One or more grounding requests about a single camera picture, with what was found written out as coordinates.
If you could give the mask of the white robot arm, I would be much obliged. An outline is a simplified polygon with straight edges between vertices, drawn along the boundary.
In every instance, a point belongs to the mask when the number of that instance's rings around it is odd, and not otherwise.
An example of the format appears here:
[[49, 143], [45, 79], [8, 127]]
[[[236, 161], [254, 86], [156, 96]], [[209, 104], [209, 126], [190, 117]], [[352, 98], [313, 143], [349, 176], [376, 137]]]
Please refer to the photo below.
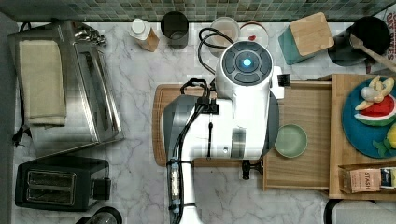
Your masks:
[[274, 146], [279, 127], [274, 69], [262, 44], [232, 43], [219, 57], [214, 98], [203, 79], [192, 78], [183, 87], [199, 86], [202, 95], [182, 92], [165, 107], [170, 224], [202, 224], [194, 197], [194, 160], [258, 160]]

